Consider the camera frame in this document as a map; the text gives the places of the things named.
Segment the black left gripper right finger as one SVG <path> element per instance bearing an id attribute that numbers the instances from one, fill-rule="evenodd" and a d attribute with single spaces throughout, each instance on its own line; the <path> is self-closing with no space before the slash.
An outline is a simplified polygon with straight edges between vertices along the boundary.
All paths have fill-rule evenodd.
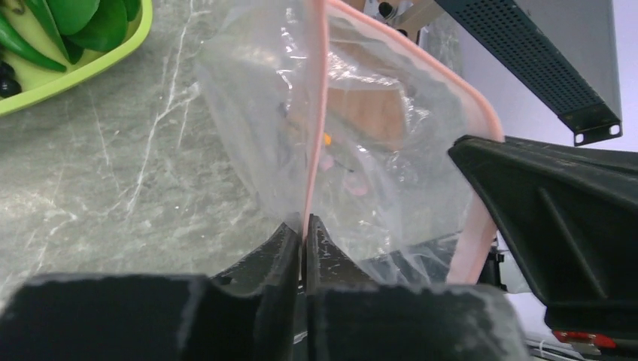
<path id="1" fill-rule="evenodd" d="M 487 285 L 374 282 L 310 216 L 305 241 L 310 360 L 526 360 L 513 307 Z"/>

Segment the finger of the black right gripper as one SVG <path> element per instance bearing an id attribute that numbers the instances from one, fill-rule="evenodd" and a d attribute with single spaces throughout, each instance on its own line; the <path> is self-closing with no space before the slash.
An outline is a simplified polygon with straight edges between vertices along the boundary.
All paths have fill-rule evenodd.
<path id="1" fill-rule="evenodd" d="M 464 136 L 448 152 L 555 331 L 637 337 L 637 155 Z"/>

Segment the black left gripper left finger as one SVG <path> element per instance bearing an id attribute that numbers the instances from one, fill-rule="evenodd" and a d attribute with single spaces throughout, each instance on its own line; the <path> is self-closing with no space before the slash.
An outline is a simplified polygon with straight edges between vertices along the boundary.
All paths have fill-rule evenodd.
<path id="1" fill-rule="evenodd" d="M 51 273 L 1 315 L 3 360 L 289 360 L 299 236 L 285 225 L 224 272 Z"/>

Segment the clear pink zip top bag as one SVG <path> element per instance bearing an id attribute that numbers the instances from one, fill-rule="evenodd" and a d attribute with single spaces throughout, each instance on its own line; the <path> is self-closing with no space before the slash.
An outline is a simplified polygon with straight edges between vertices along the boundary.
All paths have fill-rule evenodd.
<path id="1" fill-rule="evenodd" d="M 196 63 L 236 174 L 296 231 L 311 215 L 382 284 L 474 284 L 497 228 L 448 155 L 460 137 L 503 141 L 485 97 L 397 30 L 343 1 L 217 1 Z M 405 107 L 399 150 L 328 109 L 332 30 L 379 43 Z M 323 134 L 349 147 L 354 173 L 319 167 Z"/>

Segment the dark rack server box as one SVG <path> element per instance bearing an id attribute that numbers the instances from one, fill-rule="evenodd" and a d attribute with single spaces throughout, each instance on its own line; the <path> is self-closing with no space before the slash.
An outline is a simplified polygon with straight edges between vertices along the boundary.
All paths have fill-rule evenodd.
<path id="1" fill-rule="evenodd" d="M 611 1 L 440 1 L 439 6 L 572 132 L 623 135 Z"/>

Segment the brown wooden board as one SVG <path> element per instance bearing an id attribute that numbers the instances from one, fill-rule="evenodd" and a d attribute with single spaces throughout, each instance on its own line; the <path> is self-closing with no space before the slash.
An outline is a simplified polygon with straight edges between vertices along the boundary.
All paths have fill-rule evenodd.
<path id="1" fill-rule="evenodd" d="M 403 146 L 404 90 L 379 43 L 359 32 L 334 29 L 328 54 L 328 109 L 388 150 Z"/>

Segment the lime green plastic basket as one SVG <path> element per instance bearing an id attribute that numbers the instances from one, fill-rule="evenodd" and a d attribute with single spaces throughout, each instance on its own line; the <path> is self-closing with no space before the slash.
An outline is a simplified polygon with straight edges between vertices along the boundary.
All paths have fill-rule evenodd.
<path id="1" fill-rule="evenodd" d="M 2 116 L 63 93 L 111 68 L 141 46 L 153 21 L 152 1 L 142 1 L 137 17 L 128 26 L 125 41 L 119 47 L 108 53 L 87 50 L 78 63 L 72 65 L 65 61 L 33 14 L 14 14 L 6 8 L 2 8 L 1 13 L 36 50 L 67 67 L 65 73 L 51 71 L 33 65 L 15 54 L 7 53 L 5 59 L 16 70 L 23 91 L 9 99 L 1 100 Z"/>

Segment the white green toy bok choy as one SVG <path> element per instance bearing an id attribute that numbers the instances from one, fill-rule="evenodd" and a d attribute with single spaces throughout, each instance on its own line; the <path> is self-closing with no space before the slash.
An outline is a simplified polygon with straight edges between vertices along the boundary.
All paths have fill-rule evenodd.
<path id="1" fill-rule="evenodd" d="M 138 0 L 25 1 L 66 61 L 76 64 L 85 50 L 107 53 L 126 39 L 141 11 Z"/>

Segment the black toy grapes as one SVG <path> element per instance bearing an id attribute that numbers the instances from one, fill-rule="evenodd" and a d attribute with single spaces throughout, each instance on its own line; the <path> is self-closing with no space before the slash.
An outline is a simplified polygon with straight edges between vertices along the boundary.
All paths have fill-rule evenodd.
<path id="1" fill-rule="evenodd" d="M 0 96 L 3 99 L 10 98 L 22 92 L 22 87 L 16 80 L 16 73 L 14 68 L 5 61 L 1 61 L 0 81 Z"/>

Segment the green toy chili pepper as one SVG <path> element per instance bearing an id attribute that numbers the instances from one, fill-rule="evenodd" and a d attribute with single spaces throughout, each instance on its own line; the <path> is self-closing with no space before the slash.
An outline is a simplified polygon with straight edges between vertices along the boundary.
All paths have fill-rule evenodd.
<path id="1" fill-rule="evenodd" d="M 33 65 L 57 72 L 66 72 L 67 70 L 63 64 L 45 56 L 35 49 L 11 25 L 4 14 L 1 14 L 1 45 Z"/>

